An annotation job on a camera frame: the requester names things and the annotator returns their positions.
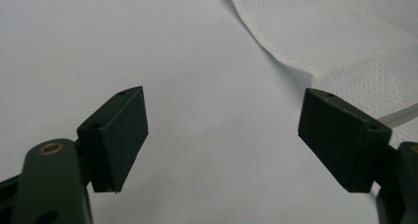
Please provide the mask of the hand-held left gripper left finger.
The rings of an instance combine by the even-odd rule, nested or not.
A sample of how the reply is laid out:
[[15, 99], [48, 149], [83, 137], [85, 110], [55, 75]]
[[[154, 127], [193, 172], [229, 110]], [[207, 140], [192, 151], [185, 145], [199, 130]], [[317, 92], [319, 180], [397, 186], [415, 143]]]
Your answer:
[[78, 128], [95, 192], [121, 192], [148, 136], [143, 87], [116, 93]]

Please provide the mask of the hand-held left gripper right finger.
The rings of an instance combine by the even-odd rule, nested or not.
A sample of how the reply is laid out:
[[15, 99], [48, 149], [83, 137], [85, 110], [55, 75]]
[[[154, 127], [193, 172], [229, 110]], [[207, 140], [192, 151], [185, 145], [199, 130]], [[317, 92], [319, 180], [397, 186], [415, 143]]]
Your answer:
[[391, 129], [331, 93], [307, 88], [298, 135], [343, 188], [366, 193]]

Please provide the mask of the white mesh garment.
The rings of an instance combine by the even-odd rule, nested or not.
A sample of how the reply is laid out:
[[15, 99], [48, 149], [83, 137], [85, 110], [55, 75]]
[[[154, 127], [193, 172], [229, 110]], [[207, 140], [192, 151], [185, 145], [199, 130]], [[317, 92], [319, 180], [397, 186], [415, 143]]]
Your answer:
[[231, 2], [278, 62], [418, 142], [418, 0]]

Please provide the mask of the pale table cover sheet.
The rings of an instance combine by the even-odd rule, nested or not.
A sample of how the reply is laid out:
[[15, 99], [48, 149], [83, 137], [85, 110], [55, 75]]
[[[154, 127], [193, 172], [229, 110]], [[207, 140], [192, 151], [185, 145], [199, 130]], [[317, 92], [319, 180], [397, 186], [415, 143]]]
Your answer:
[[378, 224], [298, 136], [310, 75], [231, 0], [0, 0], [0, 181], [135, 86], [149, 135], [96, 224]]

